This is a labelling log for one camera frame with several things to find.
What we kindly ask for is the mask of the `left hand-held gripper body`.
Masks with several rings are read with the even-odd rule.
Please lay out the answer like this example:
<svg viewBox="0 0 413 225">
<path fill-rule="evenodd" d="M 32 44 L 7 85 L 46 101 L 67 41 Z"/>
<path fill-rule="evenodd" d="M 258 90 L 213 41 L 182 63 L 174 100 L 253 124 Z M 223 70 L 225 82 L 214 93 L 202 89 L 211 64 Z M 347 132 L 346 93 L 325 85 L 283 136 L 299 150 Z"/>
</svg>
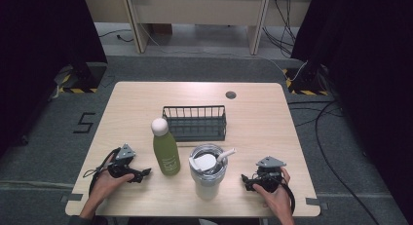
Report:
<svg viewBox="0 0 413 225">
<path fill-rule="evenodd" d="M 125 143 L 122 147 L 115 150 L 113 158 L 107 166 L 110 175 L 114 178 L 122 177 L 126 174 L 133 174 L 137 177 L 137 171 L 130 168 L 130 162 L 135 157 L 135 152 Z"/>
</svg>

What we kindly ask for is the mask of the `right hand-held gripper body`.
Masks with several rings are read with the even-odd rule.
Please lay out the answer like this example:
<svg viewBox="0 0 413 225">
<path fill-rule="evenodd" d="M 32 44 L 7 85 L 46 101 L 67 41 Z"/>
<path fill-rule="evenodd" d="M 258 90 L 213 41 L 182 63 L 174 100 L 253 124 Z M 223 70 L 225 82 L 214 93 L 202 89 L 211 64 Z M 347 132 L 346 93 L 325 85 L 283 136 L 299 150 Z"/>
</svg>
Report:
<svg viewBox="0 0 413 225">
<path fill-rule="evenodd" d="M 267 156 L 256 163 L 258 166 L 256 185 L 261 186 L 267 192 L 275 192 L 279 186 L 285 187 L 282 182 L 281 167 L 285 167 L 286 163 L 272 156 Z"/>
</svg>

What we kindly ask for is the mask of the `green bottle with white cap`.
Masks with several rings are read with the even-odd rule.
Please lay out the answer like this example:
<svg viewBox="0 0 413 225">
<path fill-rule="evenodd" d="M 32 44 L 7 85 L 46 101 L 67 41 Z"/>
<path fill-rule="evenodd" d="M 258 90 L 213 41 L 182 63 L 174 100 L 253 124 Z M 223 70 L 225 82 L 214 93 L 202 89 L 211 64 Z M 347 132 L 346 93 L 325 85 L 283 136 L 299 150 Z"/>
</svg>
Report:
<svg viewBox="0 0 413 225">
<path fill-rule="evenodd" d="M 154 134 L 153 149 L 162 174 L 176 175 L 180 171 L 180 159 L 176 141 L 169 131 L 168 122 L 163 118 L 155 119 L 151 124 Z"/>
</svg>

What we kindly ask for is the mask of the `grey tumbler with straw lid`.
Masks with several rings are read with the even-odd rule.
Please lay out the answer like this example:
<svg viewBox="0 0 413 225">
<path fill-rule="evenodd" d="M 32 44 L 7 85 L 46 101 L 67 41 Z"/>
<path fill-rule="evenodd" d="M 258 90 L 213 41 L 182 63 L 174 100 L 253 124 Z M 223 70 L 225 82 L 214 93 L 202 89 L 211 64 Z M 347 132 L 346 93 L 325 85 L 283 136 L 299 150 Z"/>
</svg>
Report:
<svg viewBox="0 0 413 225">
<path fill-rule="evenodd" d="M 235 153 L 235 148 L 223 150 L 211 143 L 193 149 L 188 163 L 199 198 L 210 201 L 217 196 L 219 185 L 226 174 L 228 158 Z"/>
</svg>

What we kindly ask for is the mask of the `dark grey wire rack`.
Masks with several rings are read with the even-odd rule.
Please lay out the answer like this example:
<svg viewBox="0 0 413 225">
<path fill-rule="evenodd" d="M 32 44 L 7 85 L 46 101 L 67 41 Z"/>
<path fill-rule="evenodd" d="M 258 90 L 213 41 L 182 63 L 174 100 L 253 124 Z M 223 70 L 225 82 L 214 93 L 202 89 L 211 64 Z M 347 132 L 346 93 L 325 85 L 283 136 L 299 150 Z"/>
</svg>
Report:
<svg viewBox="0 0 413 225">
<path fill-rule="evenodd" d="M 177 142 L 223 141 L 226 137 L 224 105 L 164 106 L 163 118 Z"/>
</svg>

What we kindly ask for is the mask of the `person's right hand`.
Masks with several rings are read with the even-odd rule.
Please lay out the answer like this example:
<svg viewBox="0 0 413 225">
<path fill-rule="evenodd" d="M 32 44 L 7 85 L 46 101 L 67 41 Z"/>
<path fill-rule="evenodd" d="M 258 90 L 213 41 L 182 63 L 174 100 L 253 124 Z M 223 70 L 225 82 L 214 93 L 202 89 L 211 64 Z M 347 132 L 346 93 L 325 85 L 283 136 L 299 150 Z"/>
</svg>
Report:
<svg viewBox="0 0 413 225">
<path fill-rule="evenodd" d="M 258 184 L 254 184 L 253 189 L 264 198 L 265 206 L 268 206 L 279 220 L 292 216 L 290 198 L 282 186 L 274 193 L 267 192 Z"/>
</svg>

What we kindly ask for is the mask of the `person's left hand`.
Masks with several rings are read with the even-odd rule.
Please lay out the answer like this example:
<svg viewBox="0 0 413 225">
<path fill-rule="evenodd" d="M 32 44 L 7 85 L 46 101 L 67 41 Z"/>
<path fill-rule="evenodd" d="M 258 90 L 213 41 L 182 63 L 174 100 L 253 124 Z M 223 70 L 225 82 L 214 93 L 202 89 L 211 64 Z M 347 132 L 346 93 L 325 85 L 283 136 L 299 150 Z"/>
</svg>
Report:
<svg viewBox="0 0 413 225">
<path fill-rule="evenodd" d="M 124 183 L 132 180 L 132 173 L 125 174 L 121 177 L 113 177 L 108 170 L 103 170 L 97 177 L 94 187 L 89 195 L 89 200 L 96 204 L 101 204 L 108 198 L 117 188 Z"/>
</svg>

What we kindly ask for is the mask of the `black stand base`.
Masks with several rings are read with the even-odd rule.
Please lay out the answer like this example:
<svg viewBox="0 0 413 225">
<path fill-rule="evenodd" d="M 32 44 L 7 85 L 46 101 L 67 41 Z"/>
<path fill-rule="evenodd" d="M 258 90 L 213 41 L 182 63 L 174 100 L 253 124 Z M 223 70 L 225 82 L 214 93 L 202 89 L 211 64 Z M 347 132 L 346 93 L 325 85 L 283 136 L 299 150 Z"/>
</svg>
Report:
<svg viewBox="0 0 413 225">
<path fill-rule="evenodd" d="M 65 66 L 58 73 L 62 76 L 58 83 L 58 91 L 71 94 L 93 94 L 97 91 L 106 69 L 107 64 L 103 62 L 87 62 L 83 68 Z"/>
<path fill-rule="evenodd" d="M 286 68 L 282 72 L 291 94 L 328 95 L 325 84 L 318 75 L 307 76 L 302 68 Z"/>
</svg>

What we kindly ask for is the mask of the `black curtain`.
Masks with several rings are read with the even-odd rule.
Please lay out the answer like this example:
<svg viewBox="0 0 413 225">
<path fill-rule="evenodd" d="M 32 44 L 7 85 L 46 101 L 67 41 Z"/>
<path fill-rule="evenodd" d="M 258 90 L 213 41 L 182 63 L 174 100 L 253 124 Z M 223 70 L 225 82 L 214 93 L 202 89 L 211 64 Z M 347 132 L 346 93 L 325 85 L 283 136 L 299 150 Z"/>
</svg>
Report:
<svg viewBox="0 0 413 225">
<path fill-rule="evenodd" d="M 0 157 L 29 130 L 60 69 L 105 61 L 86 0 L 0 0 Z"/>
<path fill-rule="evenodd" d="M 324 65 L 413 225 L 413 0 L 311 0 L 293 57 Z"/>
</svg>

